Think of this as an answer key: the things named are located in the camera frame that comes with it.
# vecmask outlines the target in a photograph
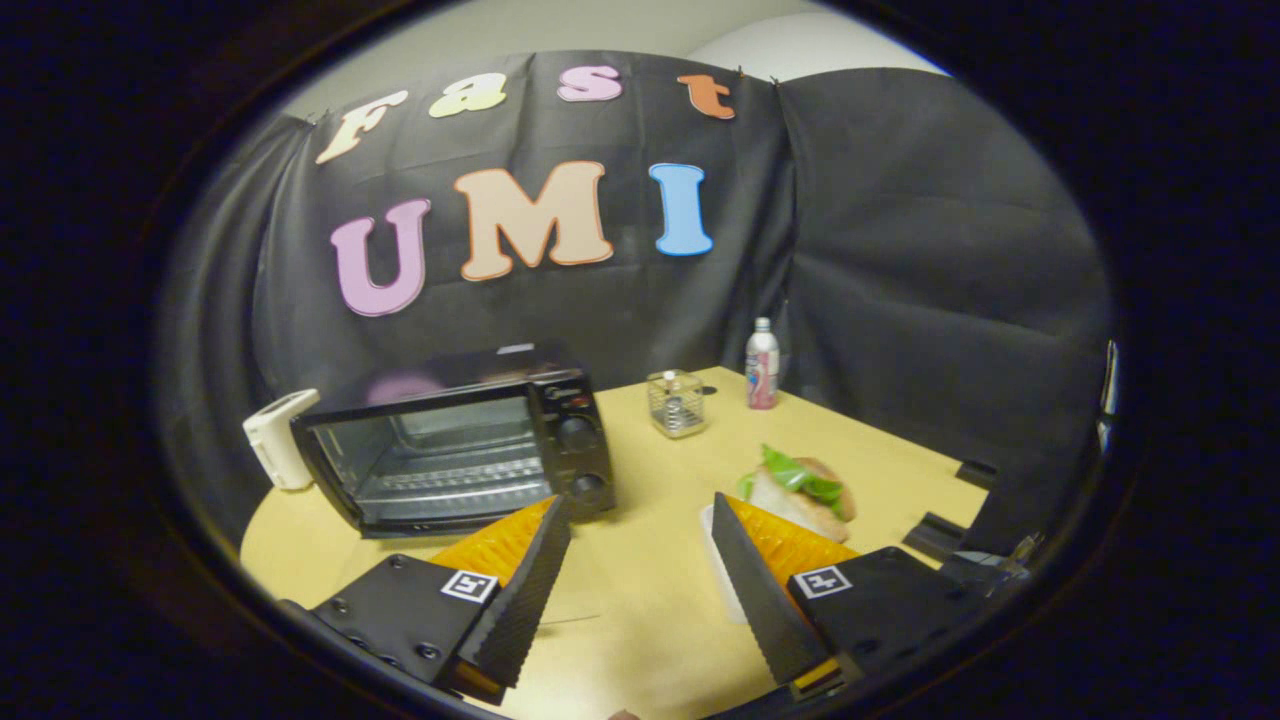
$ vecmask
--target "lettuce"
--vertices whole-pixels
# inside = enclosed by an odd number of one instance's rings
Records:
[[[842,486],[835,480],[824,480],[818,475],[814,475],[809,470],[805,470],[804,465],[799,464],[791,456],[778,452],[767,445],[762,445],[764,448],[764,466],[773,475],[773,479],[786,489],[791,492],[803,492],[815,501],[826,505],[844,521],[849,519],[845,518],[844,509],[840,505],[840,493]],[[744,500],[750,497],[751,492],[751,475],[739,480],[739,489],[745,488]]]

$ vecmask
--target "sandwich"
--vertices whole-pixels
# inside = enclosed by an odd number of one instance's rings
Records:
[[[854,496],[836,473],[814,457],[790,457],[769,446],[764,462],[739,480],[742,500],[842,543],[856,515]]]

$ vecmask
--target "white wall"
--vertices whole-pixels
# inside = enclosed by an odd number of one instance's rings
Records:
[[[749,76],[780,81],[847,68],[910,68],[946,74],[870,27],[826,12],[758,20],[686,56],[722,68],[741,65]]]
[[[407,24],[289,100],[298,117],[416,77],[433,63],[539,50],[630,50],[676,58],[765,18],[829,13],[808,0],[470,0]]]

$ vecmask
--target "toaster oven glass door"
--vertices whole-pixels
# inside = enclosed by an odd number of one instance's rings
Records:
[[[524,396],[314,432],[366,524],[511,512],[550,495]]]

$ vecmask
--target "letter m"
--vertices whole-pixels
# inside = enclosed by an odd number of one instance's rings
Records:
[[[604,165],[575,160],[556,165],[538,201],[529,200],[516,178],[503,169],[480,170],[453,183],[467,196],[471,213],[471,259],[462,265],[468,281],[499,278],[515,263],[499,246],[502,236],[526,266],[543,261],[552,228],[556,246],[552,261],[558,265],[599,263],[613,256],[613,246],[600,229],[596,183]]]

